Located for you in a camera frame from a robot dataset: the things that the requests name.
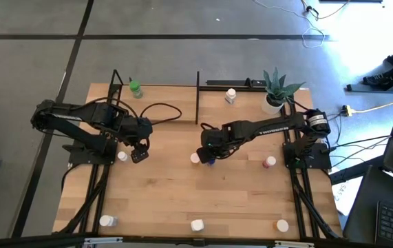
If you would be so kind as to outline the green caffeine bottle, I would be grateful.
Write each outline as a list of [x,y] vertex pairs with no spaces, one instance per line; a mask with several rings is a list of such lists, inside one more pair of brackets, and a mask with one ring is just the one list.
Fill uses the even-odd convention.
[[140,83],[138,81],[130,81],[129,82],[129,89],[131,90],[131,93],[133,94],[135,99],[140,99],[143,96],[143,92],[140,86]]

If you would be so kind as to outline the green plant in white pot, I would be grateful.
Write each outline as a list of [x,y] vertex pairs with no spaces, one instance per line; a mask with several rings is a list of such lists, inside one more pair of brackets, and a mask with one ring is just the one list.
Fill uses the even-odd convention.
[[294,93],[305,84],[303,82],[284,85],[286,75],[279,77],[277,68],[274,69],[272,76],[264,70],[263,76],[266,83],[266,96],[262,102],[262,110],[267,114],[276,114],[285,103],[293,103]]

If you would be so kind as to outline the black crossbar with silver brackets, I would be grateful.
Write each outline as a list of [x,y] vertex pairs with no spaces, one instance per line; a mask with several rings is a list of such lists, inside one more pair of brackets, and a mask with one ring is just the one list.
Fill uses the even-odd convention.
[[229,238],[165,238],[142,236],[98,236],[95,233],[62,234],[45,236],[27,236],[19,238],[1,238],[0,248],[69,248],[83,245],[104,245],[123,243],[189,245],[206,247],[208,245],[250,245],[277,247],[293,245],[301,248],[355,248],[354,243],[344,240],[304,239],[304,240],[270,240],[270,239],[229,239]]

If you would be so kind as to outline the white paper sheet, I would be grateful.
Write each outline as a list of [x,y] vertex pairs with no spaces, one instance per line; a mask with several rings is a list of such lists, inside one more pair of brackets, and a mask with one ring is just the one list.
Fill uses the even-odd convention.
[[358,192],[359,183],[358,179],[352,179],[332,186],[337,211],[344,216],[350,213]]

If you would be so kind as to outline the black desk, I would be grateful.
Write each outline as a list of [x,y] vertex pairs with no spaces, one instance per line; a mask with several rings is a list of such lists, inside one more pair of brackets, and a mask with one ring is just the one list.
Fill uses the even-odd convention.
[[380,248],[393,248],[375,244],[377,203],[393,204],[393,177],[379,169],[369,169],[361,181],[343,235],[351,242],[365,243]]

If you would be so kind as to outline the wooden shelf black metal frame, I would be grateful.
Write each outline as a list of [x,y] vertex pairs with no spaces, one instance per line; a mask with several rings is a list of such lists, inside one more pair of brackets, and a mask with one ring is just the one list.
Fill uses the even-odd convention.
[[200,75],[197,73],[195,85],[141,85],[143,96],[135,99],[129,89],[129,82],[124,82],[117,70],[113,70],[109,85],[109,95],[119,97],[121,101],[131,106],[141,116],[152,122],[176,117],[179,112],[174,108],[154,103],[166,103],[178,108],[182,115],[177,121],[198,122],[198,108],[200,95]]

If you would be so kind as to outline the black metal bar bracket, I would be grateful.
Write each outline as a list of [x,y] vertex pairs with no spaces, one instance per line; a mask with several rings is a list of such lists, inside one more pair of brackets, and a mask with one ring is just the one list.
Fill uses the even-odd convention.
[[207,85],[212,86],[244,86],[244,87],[264,87],[266,82],[264,80],[244,79],[244,80],[208,80]]

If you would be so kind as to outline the black aluminium rail frame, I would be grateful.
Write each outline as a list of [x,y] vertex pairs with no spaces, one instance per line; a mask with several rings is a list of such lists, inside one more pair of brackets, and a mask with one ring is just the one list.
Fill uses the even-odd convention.
[[78,141],[65,146],[70,156],[67,171],[61,180],[61,199],[53,226],[54,234],[98,233],[118,141],[110,139],[104,148],[103,152],[99,152],[86,148]]
[[293,189],[299,235],[301,238],[307,236],[303,213],[305,207],[314,238],[319,238],[322,233],[327,239],[338,239],[339,236],[326,223],[313,203],[308,175],[309,169],[325,172],[331,168],[331,148],[326,142],[330,126],[326,113],[318,109],[308,109],[294,100],[289,101],[288,106],[289,114],[285,109],[281,110],[282,116],[291,124],[284,130],[285,142],[282,149]]

